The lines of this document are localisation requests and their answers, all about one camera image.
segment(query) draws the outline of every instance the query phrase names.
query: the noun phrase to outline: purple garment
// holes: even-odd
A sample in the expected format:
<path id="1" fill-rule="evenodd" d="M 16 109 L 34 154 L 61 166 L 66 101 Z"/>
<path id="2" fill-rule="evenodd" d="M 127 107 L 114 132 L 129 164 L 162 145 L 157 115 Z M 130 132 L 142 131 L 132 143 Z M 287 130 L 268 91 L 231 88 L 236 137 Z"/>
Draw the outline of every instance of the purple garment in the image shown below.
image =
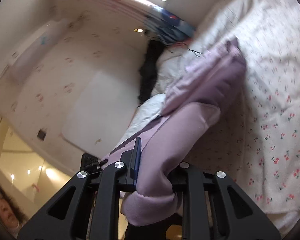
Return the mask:
<path id="1" fill-rule="evenodd" d="M 240 90 L 246 64 L 235 39 L 205 52 L 167 92 L 160 118 L 105 157 L 118 161 L 124 151 L 142 141 L 136 191 L 122 204 L 122 213 L 135 226 L 163 220 L 176 212 L 177 195 L 167 179 L 194 143 L 214 125 Z"/>

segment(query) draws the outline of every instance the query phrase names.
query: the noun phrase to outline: bed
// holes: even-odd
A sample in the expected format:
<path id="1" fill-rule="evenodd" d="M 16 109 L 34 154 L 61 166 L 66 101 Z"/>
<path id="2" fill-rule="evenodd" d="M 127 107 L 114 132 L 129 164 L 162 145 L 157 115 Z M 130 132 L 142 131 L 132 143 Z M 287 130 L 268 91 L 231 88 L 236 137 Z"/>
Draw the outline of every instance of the bed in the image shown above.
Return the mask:
<path id="1" fill-rule="evenodd" d="M 118 145 L 160 114 L 164 94 L 186 73 L 187 65 L 234 36 L 247 61 L 244 86 L 229 111 L 197 141 L 186 160 L 206 172 L 230 174 L 285 236 L 300 218 L 297 0 L 223 0 L 216 4 L 187 46 L 171 46 L 160 56 L 153 97 L 139 108 Z"/>

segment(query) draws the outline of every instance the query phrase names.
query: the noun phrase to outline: metal bolt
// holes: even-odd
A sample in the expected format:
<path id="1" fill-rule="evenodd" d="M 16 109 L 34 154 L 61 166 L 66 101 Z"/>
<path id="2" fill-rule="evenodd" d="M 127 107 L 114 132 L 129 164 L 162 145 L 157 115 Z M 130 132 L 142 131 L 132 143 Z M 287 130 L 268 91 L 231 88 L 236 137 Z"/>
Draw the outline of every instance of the metal bolt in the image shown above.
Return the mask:
<path id="1" fill-rule="evenodd" d="M 87 173 L 85 171 L 79 171 L 77 174 L 77 177 L 79 179 L 83 179 L 83 178 L 87 177 Z"/>
<path id="2" fill-rule="evenodd" d="M 114 164 L 114 166 L 115 166 L 116 168 L 122 168 L 122 167 L 124 166 L 124 162 L 116 162 L 116 163 Z"/>
<path id="3" fill-rule="evenodd" d="M 225 176 L 226 176 L 226 174 L 223 171 L 218 171 L 217 172 L 217 177 L 218 178 L 222 178 L 223 179 Z"/>
<path id="4" fill-rule="evenodd" d="M 187 168 L 189 168 L 190 165 L 189 165 L 189 163 L 183 162 L 183 163 L 180 163 L 179 166 L 180 166 L 180 168 L 187 169 Z"/>

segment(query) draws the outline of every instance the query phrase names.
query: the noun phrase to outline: dark hair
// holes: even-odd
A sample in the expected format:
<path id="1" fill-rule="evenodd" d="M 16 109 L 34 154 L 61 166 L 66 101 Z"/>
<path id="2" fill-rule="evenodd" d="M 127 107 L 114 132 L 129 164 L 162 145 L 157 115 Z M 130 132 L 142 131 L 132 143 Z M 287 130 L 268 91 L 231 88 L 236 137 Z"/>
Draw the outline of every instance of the dark hair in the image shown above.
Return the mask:
<path id="1" fill-rule="evenodd" d="M 14 215 L 18 219 L 20 225 L 23 224 L 28 220 L 28 217 L 20 210 L 18 205 L 14 203 L 14 201 L 5 193 L 3 188 L 0 186 L 0 194 L 2 195 L 3 199 L 8 202 L 10 205 Z"/>

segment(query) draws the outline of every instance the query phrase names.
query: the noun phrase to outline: black bracket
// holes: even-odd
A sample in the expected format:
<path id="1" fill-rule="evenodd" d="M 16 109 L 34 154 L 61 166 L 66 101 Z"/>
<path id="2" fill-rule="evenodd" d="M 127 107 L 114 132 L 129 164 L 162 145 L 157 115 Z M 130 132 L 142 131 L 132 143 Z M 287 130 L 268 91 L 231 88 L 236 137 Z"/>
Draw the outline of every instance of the black bracket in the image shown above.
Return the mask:
<path id="1" fill-rule="evenodd" d="M 118 239 L 119 192 L 136 190 L 141 139 L 136 139 L 134 149 L 124 152 L 119 162 L 104 170 L 97 159 L 87 161 L 86 156 L 82 163 L 92 163 L 90 172 L 79 171 L 73 176 L 24 225 L 18 240 L 85 240 L 95 192 L 89 240 Z M 224 172 L 202 173 L 193 165 L 181 163 L 168 177 L 173 191 L 183 195 L 183 240 L 281 239 L 267 216 Z"/>

